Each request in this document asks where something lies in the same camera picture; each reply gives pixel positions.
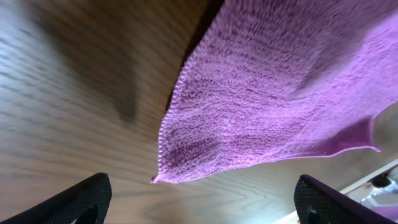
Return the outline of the pink microfibre cloth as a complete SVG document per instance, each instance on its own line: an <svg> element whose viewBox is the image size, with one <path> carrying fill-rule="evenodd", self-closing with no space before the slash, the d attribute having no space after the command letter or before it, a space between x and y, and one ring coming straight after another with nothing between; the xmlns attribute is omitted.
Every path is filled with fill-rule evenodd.
<svg viewBox="0 0 398 224"><path fill-rule="evenodd" d="M225 1L187 58L153 182L374 149L397 101L397 0Z"/></svg>

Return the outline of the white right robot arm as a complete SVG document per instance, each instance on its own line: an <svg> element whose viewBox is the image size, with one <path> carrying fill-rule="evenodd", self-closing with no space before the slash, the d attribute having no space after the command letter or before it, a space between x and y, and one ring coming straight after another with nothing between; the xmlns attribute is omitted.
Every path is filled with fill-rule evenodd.
<svg viewBox="0 0 398 224"><path fill-rule="evenodd" d="M397 167L374 177L370 183L374 188L360 204L397 223Z"/></svg>

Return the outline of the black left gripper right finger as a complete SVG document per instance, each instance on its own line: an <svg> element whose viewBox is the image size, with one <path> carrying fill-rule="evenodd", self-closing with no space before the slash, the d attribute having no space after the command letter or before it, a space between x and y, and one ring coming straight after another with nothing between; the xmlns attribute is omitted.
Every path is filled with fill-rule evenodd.
<svg viewBox="0 0 398 224"><path fill-rule="evenodd" d="M395 224L307 174L295 186L294 204L301 224Z"/></svg>

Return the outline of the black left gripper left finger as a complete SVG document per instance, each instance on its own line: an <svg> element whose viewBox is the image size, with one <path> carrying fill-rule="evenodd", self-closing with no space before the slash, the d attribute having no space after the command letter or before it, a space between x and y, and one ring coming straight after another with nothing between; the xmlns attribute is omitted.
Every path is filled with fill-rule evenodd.
<svg viewBox="0 0 398 224"><path fill-rule="evenodd" d="M97 173L1 224L103 224L112 198L105 173Z"/></svg>

